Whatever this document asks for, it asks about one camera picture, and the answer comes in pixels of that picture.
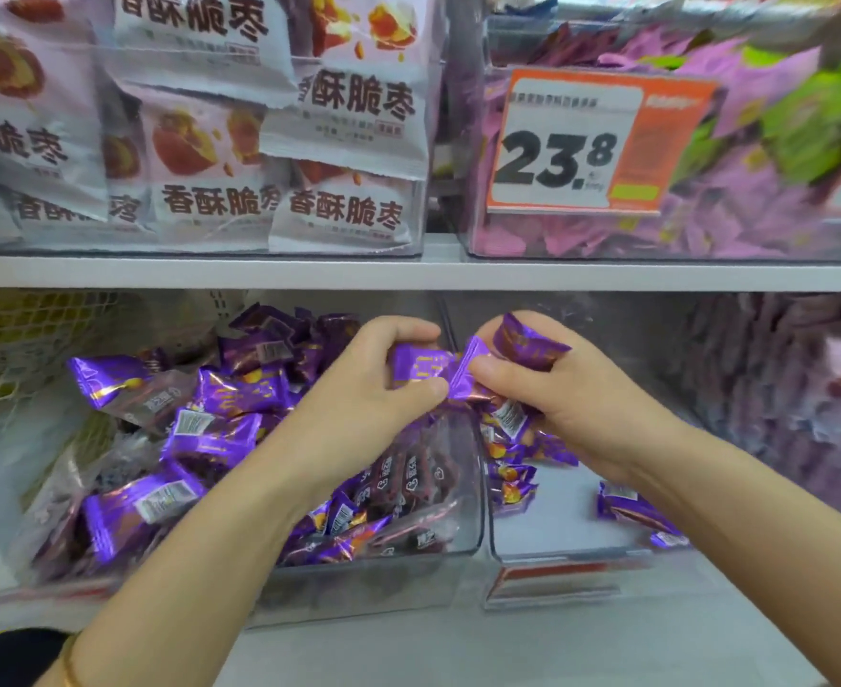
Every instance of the hand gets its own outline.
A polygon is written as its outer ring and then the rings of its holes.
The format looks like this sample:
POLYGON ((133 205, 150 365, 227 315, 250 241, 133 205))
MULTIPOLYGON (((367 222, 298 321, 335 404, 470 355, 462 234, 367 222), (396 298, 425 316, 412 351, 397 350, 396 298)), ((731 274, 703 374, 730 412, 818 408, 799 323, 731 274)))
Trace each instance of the hand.
POLYGON ((308 480, 307 489, 327 498, 336 486, 379 458, 404 427, 446 399, 449 384, 442 378, 388 388, 386 358, 391 346, 433 343, 439 336, 435 323, 418 318, 373 319, 263 447, 272 450, 273 457, 296 459, 298 475, 308 480))
MULTIPOLYGON (((562 438, 593 472, 633 485, 646 460, 664 456, 672 439, 690 428, 572 330, 541 313, 514 315, 573 349, 549 373, 485 356, 472 362, 472 375, 495 393, 540 409, 545 430, 562 438)), ((477 332, 492 351, 501 321, 495 318, 477 332)))

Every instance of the supermarket shelf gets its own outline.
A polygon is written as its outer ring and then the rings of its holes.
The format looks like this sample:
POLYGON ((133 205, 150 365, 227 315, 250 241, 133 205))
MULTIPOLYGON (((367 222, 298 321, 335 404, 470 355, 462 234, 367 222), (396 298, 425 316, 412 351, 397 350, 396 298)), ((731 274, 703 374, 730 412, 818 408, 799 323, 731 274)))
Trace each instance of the supermarket shelf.
POLYGON ((841 291, 841 264, 470 258, 428 233, 418 259, 0 255, 0 287, 515 291, 841 291))

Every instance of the white shelf edge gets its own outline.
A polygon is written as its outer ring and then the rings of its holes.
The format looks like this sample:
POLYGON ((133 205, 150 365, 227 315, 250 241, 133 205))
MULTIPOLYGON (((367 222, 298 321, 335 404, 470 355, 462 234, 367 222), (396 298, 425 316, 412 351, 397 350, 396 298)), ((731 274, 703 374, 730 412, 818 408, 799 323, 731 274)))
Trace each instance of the white shelf edge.
POLYGON ((0 288, 841 291, 841 263, 487 261, 428 233, 420 259, 0 255, 0 288))

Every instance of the price number 23.8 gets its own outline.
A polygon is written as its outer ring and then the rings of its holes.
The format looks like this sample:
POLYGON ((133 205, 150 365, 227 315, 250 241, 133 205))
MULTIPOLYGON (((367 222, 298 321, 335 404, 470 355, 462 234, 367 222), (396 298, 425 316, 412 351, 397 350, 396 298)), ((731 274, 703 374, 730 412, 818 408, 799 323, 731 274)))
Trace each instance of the price number 23.8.
MULTIPOLYGON (((585 135, 549 135, 546 148, 557 151, 557 154, 551 157, 551 166, 560 170, 545 168, 536 175, 523 169, 531 166, 541 154, 541 138, 529 130, 510 133, 503 138, 503 146, 510 153, 521 149, 522 154, 499 168, 494 174, 494 182, 530 186, 533 181, 538 181, 545 187, 567 187, 573 183, 574 190, 582 190, 585 181, 576 177, 580 166, 576 155, 582 152, 586 145, 585 135)), ((595 168, 607 166, 614 158, 617 145, 616 135, 598 135, 593 139, 591 149, 587 153, 587 164, 595 168)))

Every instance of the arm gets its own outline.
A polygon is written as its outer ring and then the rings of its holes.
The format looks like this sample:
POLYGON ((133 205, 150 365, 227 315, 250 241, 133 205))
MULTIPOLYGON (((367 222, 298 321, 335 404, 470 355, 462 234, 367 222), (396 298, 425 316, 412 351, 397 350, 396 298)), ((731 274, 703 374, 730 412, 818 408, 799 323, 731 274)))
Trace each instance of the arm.
MULTIPOLYGON (((386 390, 394 342, 432 323, 367 323, 295 412, 213 488, 106 603, 73 647, 83 687, 213 684, 293 525, 445 399, 436 378, 386 390)), ((60 661, 37 687, 65 683, 60 661)))
MULTIPOLYGON (((541 409, 599 475, 638 490, 841 687, 841 516, 750 455, 689 426, 595 346, 537 313, 518 318, 573 350, 539 374, 472 364, 495 392, 541 409)), ((493 338, 500 319, 478 334, 493 338)))

